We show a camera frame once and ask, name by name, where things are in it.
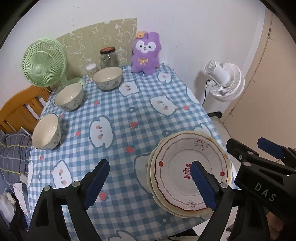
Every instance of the bowl rim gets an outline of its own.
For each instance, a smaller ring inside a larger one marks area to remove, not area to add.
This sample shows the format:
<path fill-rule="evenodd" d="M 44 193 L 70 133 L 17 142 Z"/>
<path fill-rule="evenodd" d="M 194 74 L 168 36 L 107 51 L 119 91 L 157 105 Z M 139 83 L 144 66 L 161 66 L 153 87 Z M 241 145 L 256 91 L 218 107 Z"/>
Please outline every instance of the bowl rim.
<path fill-rule="evenodd" d="M 48 115 L 55 115 L 55 116 L 56 116 L 56 118 L 57 118 L 57 128 L 56 128 L 56 130 L 55 130 L 55 132 L 54 132 L 52 138 L 51 138 L 51 139 L 50 139 L 50 140 L 49 140 L 49 141 L 48 141 L 43 147 L 37 148 L 37 147 L 35 147 L 34 144 L 33 144 L 34 131 L 36 130 L 37 125 L 38 125 L 38 124 L 39 124 L 39 123 L 40 123 L 45 117 L 47 117 Z M 50 142 L 52 141 L 53 137 L 55 136 L 55 134 L 56 134 L 56 132 L 57 132 L 57 129 L 58 129 L 58 126 L 59 126 L 59 118 L 58 118 L 58 116 L 57 116 L 55 113 L 50 113 L 50 114 L 47 114 L 46 116 L 44 116 L 41 120 L 39 120 L 38 123 L 37 123 L 37 125 L 35 126 L 35 128 L 34 128 L 34 130 L 33 130 L 33 134 L 32 134 L 32 145 L 33 145 L 33 147 L 34 147 L 35 149 L 40 150 L 40 149 L 44 148 L 46 145 L 48 145 L 48 143 L 50 143 Z"/>
<path fill-rule="evenodd" d="M 94 76 L 96 75 L 96 73 L 99 73 L 100 71 L 102 71 L 102 70 L 104 70 L 104 69 L 111 69 L 111 68 L 121 69 L 121 73 L 120 73 L 120 75 L 118 75 L 117 77 L 114 77 L 113 79 L 105 80 L 105 81 L 95 81 L 95 80 L 94 80 Z M 92 77 L 92 80 L 93 80 L 95 83 L 104 83 L 104 82 L 109 82 L 109 81 L 112 81 L 112 80 L 114 80 L 114 79 L 120 77 L 120 76 L 123 74 L 123 69 L 120 68 L 120 67 L 117 67 L 117 66 L 112 66 L 112 67 L 106 67 L 106 68 L 100 69 L 100 70 L 99 70 L 98 72 L 96 72 L 96 73 L 95 73 L 94 76 Z"/>
<path fill-rule="evenodd" d="M 57 104 L 57 103 L 55 102 L 56 97 L 57 97 L 60 93 L 62 93 L 64 89 L 66 89 L 67 87 L 69 87 L 69 86 L 71 86 L 71 85 L 75 85 L 75 84 L 80 84 L 80 85 L 81 85 L 81 90 L 79 91 L 79 93 L 78 93 L 77 95 L 75 95 L 75 97 L 73 97 L 73 99 L 69 100 L 68 102 L 66 102 L 66 103 L 64 103 L 64 104 Z M 60 91 L 59 93 L 56 93 L 56 95 L 55 95 L 55 97 L 54 97 L 54 104 L 55 104 L 56 106 L 62 106 L 62 105 L 68 104 L 68 103 L 70 103 L 72 100 L 74 100 L 74 99 L 80 94 L 80 92 L 81 92 L 82 90 L 83 90 L 83 84 L 81 84 L 81 83 L 72 83 L 72 84 L 70 84 L 70 85 L 67 85 L 66 87 L 64 87 L 63 89 L 61 89 L 61 91 Z"/>

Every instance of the ceramic bowl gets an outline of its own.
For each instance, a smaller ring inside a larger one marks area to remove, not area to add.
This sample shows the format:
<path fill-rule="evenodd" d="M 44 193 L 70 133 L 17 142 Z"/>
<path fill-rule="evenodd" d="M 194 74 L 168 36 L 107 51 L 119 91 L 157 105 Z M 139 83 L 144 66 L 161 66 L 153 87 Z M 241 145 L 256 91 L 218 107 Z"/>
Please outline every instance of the ceramic bowl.
<path fill-rule="evenodd" d="M 104 68 L 93 76 L 93 81 L 102 90 L 112 90 L 119 86 L 123 70 L 119 67 Z"/>
<path fill-rule="evenodd" d="M 77 109 L 83 98 L 83 85 L 74 83 L 63 88 L 55 97 L 54 104 L 66 111 Z"/>
<path fill-rule="evenodd" d="M 48 114 L 37 123 L 33 131 L 32 144 L 36 149 L 51 150 L 59 144 L 61 136 L 57 115 Z"/>

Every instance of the white fan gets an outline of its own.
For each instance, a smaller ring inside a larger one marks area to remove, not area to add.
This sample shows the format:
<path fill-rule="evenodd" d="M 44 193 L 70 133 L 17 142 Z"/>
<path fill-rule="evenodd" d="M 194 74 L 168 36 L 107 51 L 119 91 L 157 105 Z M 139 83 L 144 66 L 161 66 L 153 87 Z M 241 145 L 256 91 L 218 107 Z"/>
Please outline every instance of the white fan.
<path fill-rule="evenodd" d="M 211 60 L 205 65 L 205 71 L 215 81 L 209 92 L 218 101 L 230 102 L 244 90 L 244 76 L 235 64 Z"/>

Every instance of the wooden chair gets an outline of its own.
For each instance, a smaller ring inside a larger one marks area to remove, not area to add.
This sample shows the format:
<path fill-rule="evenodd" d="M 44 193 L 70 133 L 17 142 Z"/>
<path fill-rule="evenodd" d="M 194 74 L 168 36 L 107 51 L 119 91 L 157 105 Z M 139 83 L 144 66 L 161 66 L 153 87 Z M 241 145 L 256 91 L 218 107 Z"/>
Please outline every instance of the wooden chair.
<path fill-rule="evenodd" d="M 41 96 L 46 102 L 49 94 L 46 88 L 32 85 L 14 95 L 0 110 L 0 130 L 12 133 L 14 132 L 13 129 L 18 131 L 21 127 L 24 127 L 33 132 L 38 120 L 27 109 L 26 104 L 40 116 L 43 105 L 40 103 L 38 96 Z"/>

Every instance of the yellow bow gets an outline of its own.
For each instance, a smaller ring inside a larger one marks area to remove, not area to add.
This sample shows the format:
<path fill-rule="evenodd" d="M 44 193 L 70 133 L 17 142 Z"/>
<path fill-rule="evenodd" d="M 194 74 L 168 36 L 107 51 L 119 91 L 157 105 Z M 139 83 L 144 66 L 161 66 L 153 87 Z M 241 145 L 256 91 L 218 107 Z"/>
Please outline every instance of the yellow bow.
<path fill-rule="evenodd" d="M 145 65 L 145 62 L 148 62 L 147 58 L 138 58 L 138 60 L 140 61 L 140 65 Z"/>

